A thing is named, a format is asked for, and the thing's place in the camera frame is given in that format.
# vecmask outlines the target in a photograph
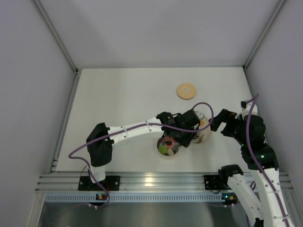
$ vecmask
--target white wall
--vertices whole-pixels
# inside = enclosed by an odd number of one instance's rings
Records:
[[[242,66],[278,0],[41,0],[79,68]]]
[[[73,73],[30,0],[0,7],[0,226],[25,226]]]
[[[303,1],[290,0],[248,69],[278,161],[303,204]]]

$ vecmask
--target wooden coaster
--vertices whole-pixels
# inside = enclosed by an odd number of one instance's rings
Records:
[[[177,88],[177,94],[180,98],[191,99],[196,95],[196,88],[191,84],[181,84]]]

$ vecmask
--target green object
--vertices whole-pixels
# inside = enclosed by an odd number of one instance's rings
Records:
[[[159,146],[158,151],[164,155],[167,152],[167,147],[164,145],[161,145],[161,146]]]

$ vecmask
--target black bracket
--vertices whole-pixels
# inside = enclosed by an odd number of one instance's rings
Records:
[[[118,191],[120,187],[120,176],[106,176],[104,181],[99,182],[108,191]],[[93,183],[90,176],[81,176],[78,191],[101,191],[102,189]]]
[[[205,190],[217,191],[230,189],[229,187],[224,187],[219,175],[204,175]]]

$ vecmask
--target gray floor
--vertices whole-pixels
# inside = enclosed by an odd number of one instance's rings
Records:
[[[246,227],[241,206],[205,203],[112,203],[95,210],[75,203],[44,205],[39,227]],[[72,208],[65,215],[63,212]]]

